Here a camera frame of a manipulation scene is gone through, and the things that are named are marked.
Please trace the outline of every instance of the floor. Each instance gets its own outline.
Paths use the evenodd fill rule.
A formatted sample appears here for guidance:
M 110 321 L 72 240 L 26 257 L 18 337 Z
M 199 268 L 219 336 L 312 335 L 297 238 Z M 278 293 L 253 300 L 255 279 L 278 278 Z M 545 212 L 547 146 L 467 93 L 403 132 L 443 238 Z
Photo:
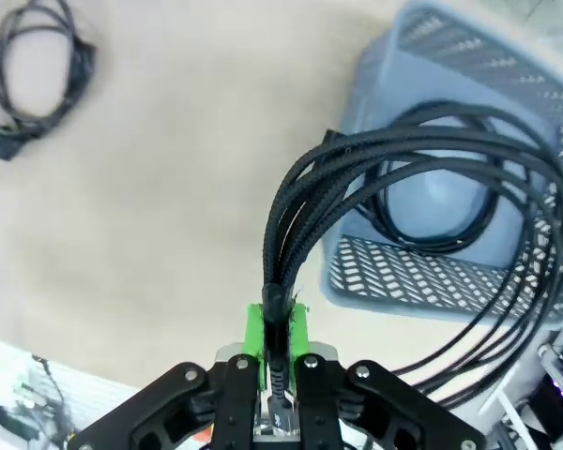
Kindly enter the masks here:
M 484 1 L 563 30 L 563 0 Z M 402 2 L 71 1 L 99 71 L 60 129 L 0 161 L 0 339 L 135 386 L 241 340 L 275 190 L 337 126 L 359 52 Z M 0 17 L 17 4 L 0 0 Z M 54 105 L 65 50 L 46 36 L 13 49 L 22 108 Z M 462 328 L 334 307 L 321 266 L 318 248 L 299 300 L 346 364 L 397 368 Z

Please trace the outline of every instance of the cable plug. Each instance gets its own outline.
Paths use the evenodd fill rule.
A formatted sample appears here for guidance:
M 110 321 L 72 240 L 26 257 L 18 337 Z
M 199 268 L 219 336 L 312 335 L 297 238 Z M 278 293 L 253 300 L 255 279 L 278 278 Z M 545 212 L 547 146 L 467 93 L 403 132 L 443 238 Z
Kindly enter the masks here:
M 269 397 L 266 401 L 271 425 L 283 434 L 291 434 L 297 428 L 292 402 L 287 398 Z
M 10 161 L 16 157 L 28 140 L 0 133 L 0 159 Z
M 79 55 L 77 64 L 71 66 L 69 73 L 69 86 L 65 97 L 69 100 L 79 99 L 89 85 L 89 80 L 94 74 L 96 66 L 96 53 L 98 48 L 94 44 L 90 44 L 78 37 L 73 39 L 73 45 Z

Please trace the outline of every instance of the wire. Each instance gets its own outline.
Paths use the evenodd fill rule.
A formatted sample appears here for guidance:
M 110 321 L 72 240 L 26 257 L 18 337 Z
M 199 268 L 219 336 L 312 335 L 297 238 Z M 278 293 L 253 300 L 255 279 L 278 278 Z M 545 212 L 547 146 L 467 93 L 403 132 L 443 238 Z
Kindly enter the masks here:
M 464 127 L 427 124 L 446 117 L 458 118 Z M 494 122 L 519 129 L 528 140 L 497 134 Z M 437 156 L 437 152 L 445 150 L 466 152 L 476 159 Z M 523 168 L 523 176 L 508 167 Z M 408 236 L 393 225 L 388 188 L 411 176 L 439 170 L 458 173 L 485 186 L 483 205 L 475 219 L 453 235 L 424 239 Z M 362 186 L 352 185 L 348 190 L 361 177 Z M 535 186 L 534 181 L 539 179 L 542 187 Z M 545 198 L 545 186 L 552 202 Z M 563 288 L 563 168 L 550 145 L 516 117 L 486 106 L 428 103 L 407 112 L 387 128 L 337 137 L 313 148 L 286 174 L 271 206 L 263 247 L 264 283 L 292 290 L 298 269 L 311 249 L 352 209 L 377 221 L 373 226 L 381 233 L 388 231 L 390 239 L 407 251 L 437 257 L 476 242 L 492 221 L 501 199 L 519 211 L 523 225 L 499 289 L 471 323 L 442 348 L 395 371 L 403 375 L 427 366 L 459 343 L 499 301 L 507 302 L 482 340 L 433 377 L 416 384 L 423 393 L 430 394 L 467 371 L 497 363 L 478 382 L 440 402 L 455 408 L 509 370 L 538 332 Z M 540 234 L 539 228 L 546 234 Z M 540 262 L 536 261 L 537 254 L 545 255 Z M 535 286 L 526 281 L 530 277 L 535 279 Z M 520 305 L 523 314 L 498 335 L 515 305 L 521 302 L 523 289 L 532 292 L 529 303 Z
M 68 414 L 68 406 L 65 401 L 65 396 L 61 391 L 60 387 L 56 383 L 54 379 L 53 373 L 50 370 L 50 363 L 47 359 L 42 358 L 41 356 L 32 355 L 34 361 L 37 361 L 41 364 L 46 376 L 52 383 L 54 390 L 58 394 L 60 398 L 60 403 L 56 406 L 51 405 L 53 407 L 53 414 L 54 414 L 54 424 L 56 425 L 56 432 L 53 436 L 53 443 L 57 445 L 59 448 L 64 446 L 63 442 L 66 440 L 67 436 L 71 433 L 76 431 L 75 426 L 73 425 L 72 419 Z
M 21 147 L 45 136 L 57 127 L 78 104 L 94 74 L 96 47 L 81 40 L 73 15 L 65 0 L 54 0 L 60 10 L 46 7 L 39 0 L 29 0 L 11 10 L 0 23 L 0 158 L 12 159 Z M 38 13 L 50 23 L 23 24 L 27 14 Z M 63 35 L 70 47 L 65 93 L 56 108 L 39 117 L 18 110 L 7 88 L 6 61 L 11 44 L 17 38 L 34 32 L 54 32 Z
M 38 418 L 36 417 L 35 414 L 33 414 L 33 412 L 31 410 L 29 410 L 28 408 L 22 406 L 20 408 L 21 411 L 23 411 L 25 413 L 25 415 L 27 417 L 29 417 L 39 428 L 39 431 L 41 431 L 41 433 L 46 436 L 47 439 L 51 439 L 51 436 L 46 432 L 46 428 L 42 425 L 42 423 L 38 420 Z
M 467 114 L 466 107 L 450 102 L 418 105 L 399 117 L 393 126 L 419 126 L 446 116 L 455 117 L 466 128 L 495 131 L 490 121 L 480 116 Z M 488 157 L 487 160 L 497 167 L 500 167 L 502 162 L 500 158 L 496 157 Z M 392 161 L 389 162 L 386 165 L 386 171 L 392 171 L 393 167 L 394 163 Z M 377 167 L 369 169 L 365 173 L 365 183 L 371 183 L 379 173 L 380 171 Z M 389 189 L 384 189 L 382 195 L 372 195 L 357 210 L 371 222 L 379 233 L 383 234 L 394 244 L 428 255 L 446 255 L 471 246 L 478 240 L 494 218 L 500 198 L 496 192 L 488 190 L 477 215 L 464 230 L 456 234 L 421 238 L 410 236 L 398 229 L 388 209 L 388 195 Z

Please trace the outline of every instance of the basket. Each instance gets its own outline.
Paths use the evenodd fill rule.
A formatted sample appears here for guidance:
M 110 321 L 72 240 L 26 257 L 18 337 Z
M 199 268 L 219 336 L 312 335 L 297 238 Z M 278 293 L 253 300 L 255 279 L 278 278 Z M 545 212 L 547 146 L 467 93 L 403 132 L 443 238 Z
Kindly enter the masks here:
M 517 30 L 510 30 L 512 38 L 499 36 L 488 22 L 495 19 L 482 22 L 479 15 L 469 13 L 465 17 L 432 1 L 404 7 L 392 29 L 360 58 L 342 132 L 384 127 L 425 101 L 486 104 L 525 121 L 558 149 L 563 161 L 563 70 L 555 72 L 555 56 L 530 50 Z M 526 139 L 504 124 L 496 128 Z M 389 207 L 399 227 L 413 235 L 449 229 L 455 220 L 465 220 L 478 209 L 481 187 L 454 173 L 426 173 L 401 184 L 390 192 L 395 203 Z M 546 201 L 552 200 L 547 188 Z M 470 321 L 497 292 L 521 226 L 519 213 L 501 199 L 478 242 L 450 257 L 432 258 L 389 245 L 366 219 L 351 211 L 324 237 L 324 294 L 350 308 Z M 541 220 L 536 227 L 540 233 L 548 230 Z M 536 251 L 534 266 L 545 257 Z M 535 281 L 527 277 L 507 322 L 525 312 Z M 500 299 L 485 320 L 493 321 L 507 304 L 507 298 Z M 563 292 L 545 326 L 557 327 L 562 321 Z

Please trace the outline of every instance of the screw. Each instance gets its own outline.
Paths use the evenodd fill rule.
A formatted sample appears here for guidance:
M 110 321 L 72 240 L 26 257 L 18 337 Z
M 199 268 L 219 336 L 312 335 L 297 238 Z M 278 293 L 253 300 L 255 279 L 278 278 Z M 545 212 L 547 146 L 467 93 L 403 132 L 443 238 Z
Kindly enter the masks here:
M 357 367 L 357 376 L 359 378 L 369 378 L 369 369 L 365 366 L 358 366 Z
M 247 368 L 248 361 L 246 361 L 244 358 L 240 358 L 237 360 L 236 367 L 239 368 L 240 370 Z
M 193 382 L 194 380 L 196 380 L 196 378 L 198 378 L 198 372 L 196 370 L 194 370 L 193 368 L 191 368 L 190 370 L 188 370 L 186 372 L 186 380 L 188 380 L 189 382 Z
M 538 356 L 542 358 L 544 354 L 548 352 L 549 348 L 550 347 L 547 344 L 540 345 L 540 347 L 538 348 Z
M 461 450 L 476 450 L 478 446 L 473 441 L 463 441 L 461 442 Z
M 319 364 L 318 361 L 317 361 L 317 358 L 315 358 L 315 357 L 312 356 L 312 355 L 307 356 L 307 357 L 304 359 L 304 365 L 305 365 L 307 368 L 316 368 L 316 367 L 317 367 L 317 364 Z

